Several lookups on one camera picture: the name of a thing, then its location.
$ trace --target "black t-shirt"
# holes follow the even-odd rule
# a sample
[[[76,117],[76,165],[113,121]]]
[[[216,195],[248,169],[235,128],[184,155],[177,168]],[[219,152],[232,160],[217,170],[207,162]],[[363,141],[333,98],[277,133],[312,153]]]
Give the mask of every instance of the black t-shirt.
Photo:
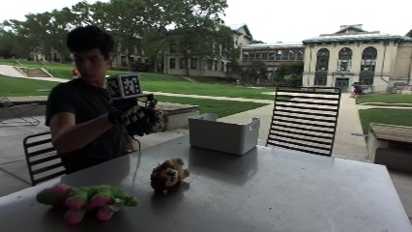
[[[88,122],[109,110],[107,90],[88,84],[77,78],[59,84],[48,98],[47,126],[52,117],[69,112],[76,116],[76,125]],[[101,162],[115,159],[124,153],[124,127],[113,126],[85,147],[61,155],[61,162],[68,173],[79,171]]]
[[[356,88],[356,93],[361,93],[363,92],[363,88],[359,84],[355,84],[353,87]]]

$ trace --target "arched window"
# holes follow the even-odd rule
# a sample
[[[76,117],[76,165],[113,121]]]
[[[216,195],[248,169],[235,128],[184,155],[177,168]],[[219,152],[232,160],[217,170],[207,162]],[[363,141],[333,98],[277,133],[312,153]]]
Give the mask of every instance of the arched window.
[[[317,54],[317,69],[315,74],[315,85],[327,85],[327,69],[329,64],[329,50],[323,48]]]
[[[361,52],[360,71],[375,72],[377,50],[375,47],[367,47]]]
[[[376,56],[377,50],[372,46],[361,52],[359,82],[364,85],[373,85]]]
[[[317,54],[317,71],[327,71],[329,64],[329,50],[323,48]]]
[[[352,66],[352,50],[344,47],[339,51],[337,71],[349,71]]]

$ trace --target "brown plush toy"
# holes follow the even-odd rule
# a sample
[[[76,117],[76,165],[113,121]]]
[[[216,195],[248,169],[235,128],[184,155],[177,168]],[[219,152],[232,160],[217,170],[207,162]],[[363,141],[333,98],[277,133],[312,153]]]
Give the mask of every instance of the brown plush toy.
[[[153,168],[151,186],[156,192],[177,191],[183,180],[189,176],[189,170],[183,168],[181,158],[168,159]]]

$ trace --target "short black hair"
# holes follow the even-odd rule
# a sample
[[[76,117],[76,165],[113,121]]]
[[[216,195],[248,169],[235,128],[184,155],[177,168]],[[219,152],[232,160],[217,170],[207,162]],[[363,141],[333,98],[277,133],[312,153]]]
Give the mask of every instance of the short black hair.
[[[93,25],[80,26],[67,34],[67,47],[72,53],[99,48],[101,55],[107,59],[113,51],[115,40],[99,27]]]

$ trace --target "white box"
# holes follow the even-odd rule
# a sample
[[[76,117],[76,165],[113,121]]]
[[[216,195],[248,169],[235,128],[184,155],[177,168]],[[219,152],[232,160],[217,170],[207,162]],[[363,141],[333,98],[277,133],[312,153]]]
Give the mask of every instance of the white box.
[[[213,113],[188,118],[191,146],[244,155],[257,145],[260,119],[239,125],[217,122]]]

